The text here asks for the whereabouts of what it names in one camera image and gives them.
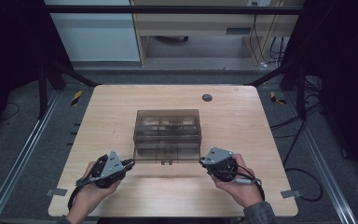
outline clear container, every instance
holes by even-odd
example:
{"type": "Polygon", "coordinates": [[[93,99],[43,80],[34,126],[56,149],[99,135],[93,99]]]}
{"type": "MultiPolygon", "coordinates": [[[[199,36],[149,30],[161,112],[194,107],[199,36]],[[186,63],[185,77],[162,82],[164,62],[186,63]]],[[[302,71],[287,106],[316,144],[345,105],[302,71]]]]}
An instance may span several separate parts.
{"type": "Polygon", "coordinates": [[[133,141],[136,162],[198,162],[201,145],[197,109],[138,110],[133,141]]]}

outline sleeve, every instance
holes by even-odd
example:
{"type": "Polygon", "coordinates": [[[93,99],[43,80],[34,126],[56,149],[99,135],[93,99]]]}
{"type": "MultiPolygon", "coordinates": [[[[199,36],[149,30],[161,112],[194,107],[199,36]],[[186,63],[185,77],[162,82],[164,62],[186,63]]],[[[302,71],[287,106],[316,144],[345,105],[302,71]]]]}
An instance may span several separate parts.
{"type": "Polygon", "coordinates": [[[276,217],[272,207],[267,202],[257,203],[243,209],[245,214],[245,223],[249,224],[273,224],[276,223],[276,217]]]}
{"type": "Polygon", "coordinates": [[[71,224],[65,216],[60,217],[56,224],[71,224]]]}

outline wooden tabletop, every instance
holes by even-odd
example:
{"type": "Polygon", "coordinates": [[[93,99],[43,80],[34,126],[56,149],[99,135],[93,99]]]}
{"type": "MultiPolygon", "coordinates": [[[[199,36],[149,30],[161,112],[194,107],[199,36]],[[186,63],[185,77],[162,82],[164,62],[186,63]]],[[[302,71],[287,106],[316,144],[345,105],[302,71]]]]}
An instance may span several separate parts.
{"type": "MultiPolygon", "coordinates": [[[[95,88],[76,140],[62,172],[48,212],[66,215],[75,182],[87,168],[115,150],[122,159],[133,156],[133,133],[138,110],[198,109],[202,143],[200,154],[211,147],[240,153],[262,180],[276,216],[297,213],[293,198],[256,88],[200,85],[102,85],[95,88]],[[202,100],[211,94],[211,102],[202,100]]],[[[240,207],[217,189],[199,163],[136,163],[117,191],[90,214],[95,217],[242,217],[240,207]]]]}

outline white wall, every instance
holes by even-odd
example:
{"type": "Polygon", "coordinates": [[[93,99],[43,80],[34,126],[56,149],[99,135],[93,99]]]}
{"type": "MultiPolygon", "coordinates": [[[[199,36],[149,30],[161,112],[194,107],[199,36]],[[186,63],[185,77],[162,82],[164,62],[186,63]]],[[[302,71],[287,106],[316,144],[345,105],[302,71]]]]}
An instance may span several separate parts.
{"type": "MultiPolygon", "coordinates": [[[[45,0],[46,5],[128,6],[129,0],[45,0]]],[[[139,62],[131,14],[61,14],[51,17],[72,62],[139,62]]]]}

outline human hand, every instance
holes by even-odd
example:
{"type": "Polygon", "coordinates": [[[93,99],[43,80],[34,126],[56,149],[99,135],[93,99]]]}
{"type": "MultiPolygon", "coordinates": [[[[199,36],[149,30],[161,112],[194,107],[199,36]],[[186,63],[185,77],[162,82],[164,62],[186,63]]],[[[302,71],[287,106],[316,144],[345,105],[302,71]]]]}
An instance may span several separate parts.
{"type": "MultiPolygon", "coordinates": [[[[249,175],[249,173],[251,173],[252,175],[255,175],[255,172],[252,169],[246,167],[241,154],[235,154],[232,156],[232,158],[239,165],[238,167],[239,173],[245,175],[249,175]]],[[[211,178],[214,181],[217,188],[227,192],[229,195],[231,195],[234,198],[234,200],[239,205],[241,205],[244,208],[263,202],[260,191],[258,190],[255,184],[242,184],[242,183],[237,183],[235,180],[232,180],[230,182],[222,182],[219,179],[217,179],[215,176],[211,176],[211,178]]]]}
{"type": "MultiPolygon", "coordinates": [[[[94,163],[94,161],[89,163],[83,178],[87,176],[94,163]]],[[[120,180],[115,182],[108,189],[100,189],[95,184],[85,185],[76,195],[66,219],[72,224],[81,223],[106,196],[116,191],[120,182],[120,180]]]]}

